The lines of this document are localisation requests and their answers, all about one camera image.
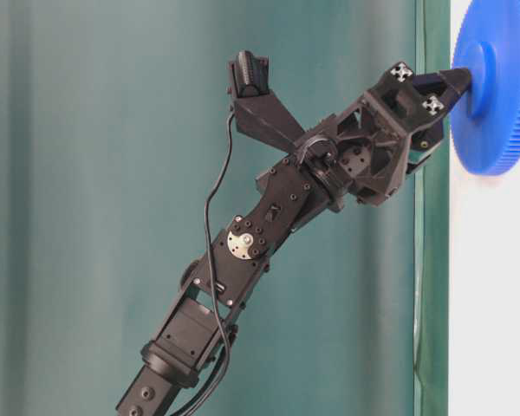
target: blue plastic gear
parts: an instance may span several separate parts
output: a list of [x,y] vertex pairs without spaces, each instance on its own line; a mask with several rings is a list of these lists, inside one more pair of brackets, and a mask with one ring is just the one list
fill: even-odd
[[451,115],[457,155],[469,172],[502,174],[520,159],[520,0],[473,0],[453,67],[472,75]]

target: robotic arm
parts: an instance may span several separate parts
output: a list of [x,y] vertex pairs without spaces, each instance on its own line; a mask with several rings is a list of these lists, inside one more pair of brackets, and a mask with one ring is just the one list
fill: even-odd
[[[287,154],[258,176],[257,206],[236,215],[185,271],[167,317],[141,350],[145,365],[116,407],[119,415],[164,415],[179,390],[195,387],[201,370],[216,361],[203,393],[229,355],[258,279],[287,237],[326,209],[340,211],[348,193],[361,204],[385,202],[428,161],[443,139],[443,119],[471,85],[468,69],[415,75],[399,62],[343,113],[305,132],[270,90],[268,68],[267,58],[249,51],[229,62],[228,133],[231,138],[234,117],[239,132]],[[200,291],[216,293],[215,305],[229,312],[218,316],[217,306],[201,304]],[[192,414],[194,405],[174,414]]]

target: wire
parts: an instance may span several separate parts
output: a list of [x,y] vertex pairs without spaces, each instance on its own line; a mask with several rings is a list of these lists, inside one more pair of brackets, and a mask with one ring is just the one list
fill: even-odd
[[210,384],[216,378],[216,375],[218,375],[219,369],[222,367],[222,362],[224,361],[224,358],[225,358],[225,348],[223,348],[221,353],[219,353],[219,357],[216,360],[216,364],[215,364],[214,368],[210,372],[208,379],[202,385],[200,390],[198,390],[197,393],[194,396],[192,396],[192,399],[187,401],[185,403],[185,405],[182,406],[177,412],[172,413],[172,416],[182,416],[187,410],[189,410],[197,402],[197,400],[199,400],[202,397],[202,395],[205,393],[206,389],[210,386]]
[[231,110],[229,116],[226,121],[227,128],[227,155],[225,156],[224,164],[222,165],[222,170],[218,175],[218,179],[214,184],[213,188],[208,195],[205,203],[205,237],[206,237],[206,255],[208,256],[208,267],[210,269],[210,290],[211,290],[211,299],[212,305],[214,309],[214,316],[216,317],[216,323],[218,325],[219,333],[221,334],[222,341],[224,344],[224,349],[220,353],[218,360],[216,362],[216,366],[212,369],[208,380],[204,383],[204,385],[200,388],[200,390],[195,394],[192,399],[190,399],[183,407],[181,407],[176,413],[172,416],[191,416],[193,415],[204,403],[208,400],[208,398],[214,393],[216,388],[218,387],[221,380],[225,377],[227,373],[227,368],[229,367],[229,363],[231,360],[231,340],[227,331],[225,330],[225,326],[222,323],[222,319],[219,315],[219,307],[218,307],[218,295],[216,293],[216,267],[214,265],[214,259],[212,255],[212,247],[211,247],[211,233],[210,233],[210,202],[218,192],[219,187],[224,180],[225,173],[227,172],[227,167],[229,166],[229,162],[231,160],[231,152],[233,150],[233,136],[231,134],[231,123],[235,118],[235,114]]

